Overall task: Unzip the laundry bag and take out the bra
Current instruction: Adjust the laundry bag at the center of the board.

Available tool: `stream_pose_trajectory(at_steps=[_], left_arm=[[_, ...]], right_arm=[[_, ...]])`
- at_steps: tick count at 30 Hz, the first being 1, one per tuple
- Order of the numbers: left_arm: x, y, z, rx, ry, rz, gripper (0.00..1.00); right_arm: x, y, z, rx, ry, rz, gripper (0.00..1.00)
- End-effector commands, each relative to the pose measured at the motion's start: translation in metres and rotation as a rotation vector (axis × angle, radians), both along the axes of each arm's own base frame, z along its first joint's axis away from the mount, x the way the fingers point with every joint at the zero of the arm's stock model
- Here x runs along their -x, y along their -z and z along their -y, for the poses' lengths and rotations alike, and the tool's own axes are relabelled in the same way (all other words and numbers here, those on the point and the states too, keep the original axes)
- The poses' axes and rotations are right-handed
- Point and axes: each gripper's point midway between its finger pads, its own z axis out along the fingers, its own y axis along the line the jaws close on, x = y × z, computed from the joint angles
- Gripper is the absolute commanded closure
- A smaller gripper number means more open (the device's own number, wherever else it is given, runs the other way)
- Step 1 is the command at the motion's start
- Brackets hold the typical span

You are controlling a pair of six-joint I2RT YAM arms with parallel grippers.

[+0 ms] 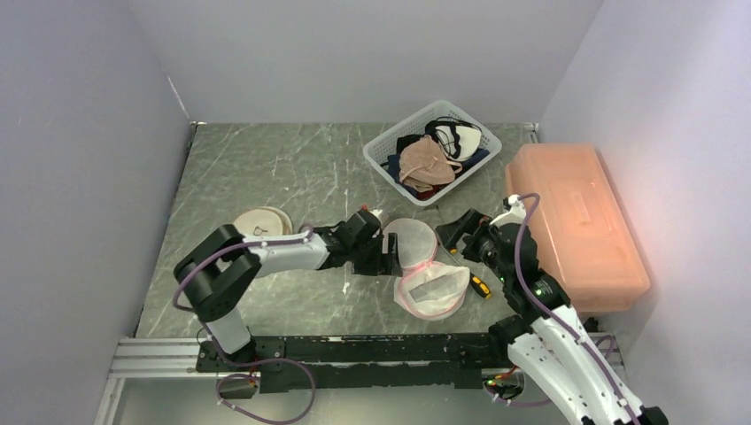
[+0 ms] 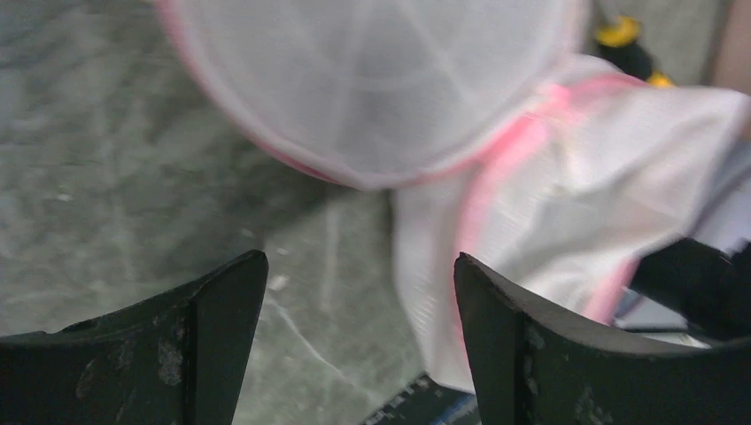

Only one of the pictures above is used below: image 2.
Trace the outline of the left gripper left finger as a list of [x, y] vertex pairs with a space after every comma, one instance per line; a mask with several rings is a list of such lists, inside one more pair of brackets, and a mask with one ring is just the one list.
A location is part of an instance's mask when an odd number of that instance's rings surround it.
[[1, 340], [4, 424], [230, 424], [267, 285], [262, 251], [142, 302]]

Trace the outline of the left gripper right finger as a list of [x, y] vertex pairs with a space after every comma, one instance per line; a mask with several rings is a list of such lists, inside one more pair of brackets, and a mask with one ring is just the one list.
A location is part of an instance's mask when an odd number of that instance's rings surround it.
[[747, 424], [750, 343], [671, 344], [600, 324], [467, 254], [454, 264], [484, 424]]

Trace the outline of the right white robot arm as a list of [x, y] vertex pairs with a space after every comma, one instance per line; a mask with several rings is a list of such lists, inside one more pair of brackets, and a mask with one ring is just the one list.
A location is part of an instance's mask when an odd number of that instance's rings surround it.
[[750, 336], [750, 242], [731, 253], [683, 238], [644, 257], [630, 289], [716, 341]]

